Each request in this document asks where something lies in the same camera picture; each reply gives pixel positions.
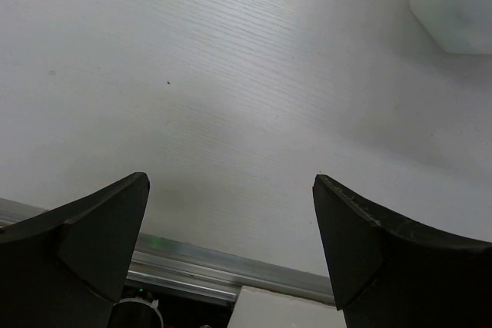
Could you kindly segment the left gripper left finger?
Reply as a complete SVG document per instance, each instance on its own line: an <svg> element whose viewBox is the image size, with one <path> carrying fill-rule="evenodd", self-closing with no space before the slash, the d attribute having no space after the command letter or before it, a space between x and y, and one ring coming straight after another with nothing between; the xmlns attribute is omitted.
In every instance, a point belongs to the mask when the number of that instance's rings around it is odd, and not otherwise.
<svg viewBox="0 0 492 328"><path fill-rule="evenodd" d="M150 181L135 172L1 230L3 327L105 327L123 291Z"/></svg>

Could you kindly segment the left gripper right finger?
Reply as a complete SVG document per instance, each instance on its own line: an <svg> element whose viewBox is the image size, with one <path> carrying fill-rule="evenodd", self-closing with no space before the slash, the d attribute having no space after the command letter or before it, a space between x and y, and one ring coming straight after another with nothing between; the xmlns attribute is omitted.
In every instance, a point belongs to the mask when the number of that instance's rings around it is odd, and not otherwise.
<svg viewBox="0 0 492 328"><path fill-rule="evenodd" d="M412 220L323 174L314 208L349 327L489 327L491 245Z"/></svg>

